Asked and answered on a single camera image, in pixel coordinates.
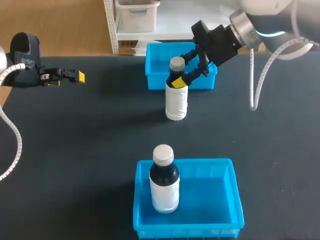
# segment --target black mat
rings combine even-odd
[[[256,74],[267,55],[256,56]],[[241,240],[320,239],[320,55],[277,60],[249,110],[249,57],[219,68],[213,91],[189,93],[187,117],[166,120],[147,91],[144,58],[45,58],[86,84],[14,89],[4,107],[23,138],[0,182],[1,240],[137,239],[138,160],[169,144],[176,158],[230,158],[244,212]],[[0,120],[0,171],[16,154]]]

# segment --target bottle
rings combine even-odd
[[[179,205],[179,170],[174,164],[174,151],[165,144],[153,150],[149,171],[152,205],[161,214],[175,211]]]
[[[185,72],[186,63],[180,56],[170,60],[170,75],[165,85],[165,115],[168,119],[179,121],[186,117],[188,108],[188,86],[174,88],[172,82]]]

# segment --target bottle cap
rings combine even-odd
[[[153,160],[158,166],[168,166],[174,161],[174,151],[169,145],[159,145],[153,150]]]
[[[175,72],[181,72],[185,70],[186,62],[180,56],[175,56],[170,60],[170,69]]]

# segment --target blue plastic tray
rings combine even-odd
[[[140,239],[237,237],[244,227],[235,170],[230,159],[175,159],[180,172],[179,206],[158,213],[151,200],[152,160],[137,164],[133,228]]]
[[[145,59],[145,75],[148,80],[149,90],[164,90],[166,89],[166,80],[170,73],[170,60],[173,57],[188,53],[195,49],[196,45],[193,42],[165,42],[165,43],[150,43],[146,48]],[[192,59],[185,67],[185,72],[190,73],[197,68],[199,57]],[[218,69],[216,65],[210,64],[209,74],[207,77],[201,75],[192,82],[189,89],[213,89],[215,85]]]

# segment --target white shelf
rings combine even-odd
[[[120,41],[191,40],[193,24],[203,20],[210,30],[221,24],[226,27],[230,24],[229,16],[238,8],[237,0],[161,0],[154,32],[127,33],[117,24],[121,21],[116,21],[117,38]]]

